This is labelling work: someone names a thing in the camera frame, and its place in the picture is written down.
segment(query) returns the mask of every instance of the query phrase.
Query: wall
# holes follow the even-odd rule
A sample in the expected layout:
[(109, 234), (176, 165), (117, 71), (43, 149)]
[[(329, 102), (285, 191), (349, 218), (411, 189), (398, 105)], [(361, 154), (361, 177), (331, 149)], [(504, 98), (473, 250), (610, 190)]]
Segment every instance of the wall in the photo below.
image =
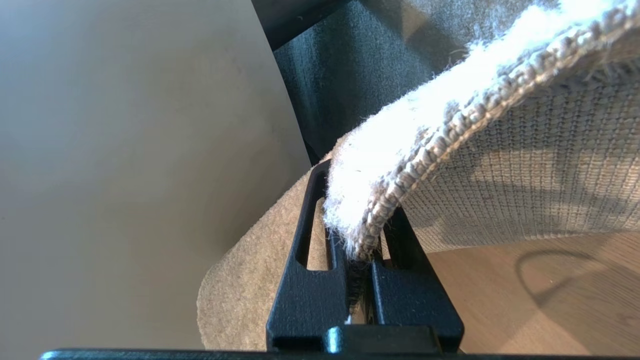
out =
[(251, 3), (0, 8), (0, 354), (201, 347), (202, 276), (309, 167)]

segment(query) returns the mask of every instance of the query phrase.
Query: woven rug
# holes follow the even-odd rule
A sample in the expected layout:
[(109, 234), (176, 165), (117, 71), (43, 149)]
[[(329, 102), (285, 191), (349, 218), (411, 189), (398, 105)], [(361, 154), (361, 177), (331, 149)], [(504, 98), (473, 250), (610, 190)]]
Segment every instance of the woven rug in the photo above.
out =
[(534, 6), (350, 133), (324, 204), (348, 254), (400, 203), (428, 251), (636, 230), (639, 7)]

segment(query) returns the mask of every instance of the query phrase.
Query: wooden floor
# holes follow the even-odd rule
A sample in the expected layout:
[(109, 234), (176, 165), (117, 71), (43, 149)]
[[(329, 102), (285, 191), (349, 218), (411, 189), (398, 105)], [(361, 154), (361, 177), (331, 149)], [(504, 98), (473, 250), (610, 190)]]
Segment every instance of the wooden floor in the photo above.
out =
[(466, 353), (640, 356), (640, 234), (429, 258), (465, 323)]

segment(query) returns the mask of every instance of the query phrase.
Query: fabric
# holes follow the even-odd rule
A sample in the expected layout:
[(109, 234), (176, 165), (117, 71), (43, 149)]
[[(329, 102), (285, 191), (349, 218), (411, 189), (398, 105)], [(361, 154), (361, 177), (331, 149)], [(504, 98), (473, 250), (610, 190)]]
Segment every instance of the fabric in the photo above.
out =
[[(346, 240), (348, 254), (370, 258), (401, 201), (430, 250), (444, 248), (451, 237), (442, 233), (452, 227), (466, 240), (449, 248), (635, 229), (639, 7), (533, 6), (504, 37), (479, 45), (351, 132), (334, 152), (324, 203), (325, 224)], [(487, 129), (493, 122), (501, 124)], [(453, 165), (459, 174), (441, 169), (456, 154), (471, 153)], [(483, 166), (474, 169), (474, 158)], [(465, 172), (466, 182), (459, 176)], [(621, 173), (629, 176), (620, 181)], [(457, 180), (440, 183), (444, 193), (467, 194), (433, 195), (429, 183), (438, 177)], [(627, 205), (607, 203), (612, 194)], [(479, 202), (469, 204), (469, 196)]]

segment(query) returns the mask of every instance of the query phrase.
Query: black plastic bar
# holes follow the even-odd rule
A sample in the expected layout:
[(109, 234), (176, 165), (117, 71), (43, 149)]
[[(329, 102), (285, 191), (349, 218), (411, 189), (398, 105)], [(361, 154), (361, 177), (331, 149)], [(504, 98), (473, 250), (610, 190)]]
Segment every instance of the black plastic bar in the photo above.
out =
[(402, 208), (396, 209), (384, 232), (392, 266), (385, 267), (378, 254), (371, 267), (368, 308), (374, 323), (430, 326), (444, 352), (457, 352), (464, 325)]
[(331, 354), (439, 354), (438, 338), (429, 326), (341, 325), (324, 335)]
[(329, 271), (306, 269), (316, 202), (324, 196), (328, 171), (326, 161), (309, 177), (291, 252), (267, 321), (270, 351), (323, 351), (324, 334), (349, 316), (346, 257), (339, 238), (328, 237)]
[(543, 355), (394, 355), (327, 354), (286, 352), (229, 352), (201, 350), (59, 349), (42, 354), (40, 360), (640, 360), (640, 357), (543, 356)]

